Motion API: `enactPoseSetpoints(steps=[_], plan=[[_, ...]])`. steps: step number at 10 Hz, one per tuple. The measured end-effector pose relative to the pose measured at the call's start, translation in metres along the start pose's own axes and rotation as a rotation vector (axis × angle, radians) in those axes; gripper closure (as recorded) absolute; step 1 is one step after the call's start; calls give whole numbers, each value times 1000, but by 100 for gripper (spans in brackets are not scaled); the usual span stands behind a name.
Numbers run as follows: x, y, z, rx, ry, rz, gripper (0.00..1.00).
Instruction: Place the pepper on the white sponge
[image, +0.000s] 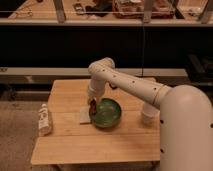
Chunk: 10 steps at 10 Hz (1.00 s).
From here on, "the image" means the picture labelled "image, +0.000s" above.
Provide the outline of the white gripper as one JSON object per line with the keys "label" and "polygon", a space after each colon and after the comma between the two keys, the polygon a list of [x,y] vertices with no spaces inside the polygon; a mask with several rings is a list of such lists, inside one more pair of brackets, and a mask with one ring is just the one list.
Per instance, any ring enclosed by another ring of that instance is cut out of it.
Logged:
{"label": "white gripper", "polygon": [[104,80],[91,78],[87,89],[88,104],[90,104],[93,100],[95,100],[96,102],[99,102],[101,100],[105,93],[105,85],[106,82]]}

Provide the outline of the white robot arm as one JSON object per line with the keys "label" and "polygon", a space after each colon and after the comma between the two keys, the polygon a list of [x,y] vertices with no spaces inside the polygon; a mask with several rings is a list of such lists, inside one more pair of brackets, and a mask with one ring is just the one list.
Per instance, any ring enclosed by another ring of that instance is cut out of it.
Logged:
{"label": "white robot arm", "polygon": [[203,91],[119,72],[110,58],[92,62],[88,72],[90,100],[111,83],[160,111],[159,171],[213,171],[213,104]]}

